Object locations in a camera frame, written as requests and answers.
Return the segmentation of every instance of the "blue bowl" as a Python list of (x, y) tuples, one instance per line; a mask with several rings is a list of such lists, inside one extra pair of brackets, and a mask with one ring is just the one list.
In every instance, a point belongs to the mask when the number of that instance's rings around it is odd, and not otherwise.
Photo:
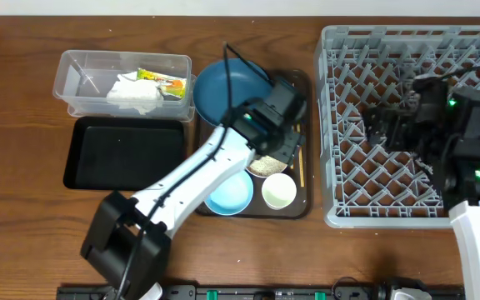
[(210, 194), (205, 204), (218, 215), (232, 216), (244, 210), (253, 198), (253, 180), (246, 171), (232, 175)]
[[(232, 105), (244, 103), (249, 98), (266, 98), (272, 87), (246, 66), (239, 58), (229, 59), (231, 73)], [(257, 71), (268, 77), (256, 64)], [(227, 111), (227, 75), (223, 61), (205, 67), (199, 74), (193, 89), (193, 102), (201, 118), (212, 125), (219, 125)]]

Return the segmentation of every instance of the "plastic dish rack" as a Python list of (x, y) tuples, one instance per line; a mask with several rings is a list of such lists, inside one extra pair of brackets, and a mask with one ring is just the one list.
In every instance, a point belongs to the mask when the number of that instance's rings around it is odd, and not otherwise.
[[(442, 199), (409, 152), (365, 138), (360, 111), (416, 105), (419, 74), (480, 65), (480, 27), (330, 26), (314, 54), (323, 210), (333, 228), (450, 228)], [(480, 71), (455, 77), (480, 90)]]

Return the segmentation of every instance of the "wood grain surface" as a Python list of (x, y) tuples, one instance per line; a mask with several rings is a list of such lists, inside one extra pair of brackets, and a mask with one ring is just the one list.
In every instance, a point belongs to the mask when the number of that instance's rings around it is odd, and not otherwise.
[[(68, 190), (63, 171), (75, 119), (53, 98), (68, 49), (179, 53), (193, 73), (221, 57), (222, 41), (267, 68), (313, 74), (313, 51), (332, 24), (480, 24), (480, 18), (0, 17), (0, 299), (53, 299), (71, 283), (103, 283), (80, 256), (106, 192)], [(312, 112), (314, 137), (318, 112)], [(337, 230), (323, 221), (319, 139), (314, 209), (300, 221), (193, 214), (172, 244), (167, 278), (212, 285), (328, 286), (341, 276), (389, 275), (461, 284), (450, 230)]]

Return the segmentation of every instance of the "small white bowl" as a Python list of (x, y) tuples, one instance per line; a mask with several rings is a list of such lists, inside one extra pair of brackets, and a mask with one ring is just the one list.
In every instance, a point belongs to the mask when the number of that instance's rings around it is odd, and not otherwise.
[(296, 198), (297, 193), (296, 183), (287, 174), (273, 174), (262, 184), (262, 197), (271, 209), (287, 207)]

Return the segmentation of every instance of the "rice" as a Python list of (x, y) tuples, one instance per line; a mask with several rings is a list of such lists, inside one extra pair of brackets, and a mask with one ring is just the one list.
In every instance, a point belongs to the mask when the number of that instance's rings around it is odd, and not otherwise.
[(280, 162), (273, 157), (265, 156), (253, 161), (249, 167), (247, 167), (247, 170), (255, 176), (266, 178), (284, 171), (285, 168), (287, 168), (286, 163)]

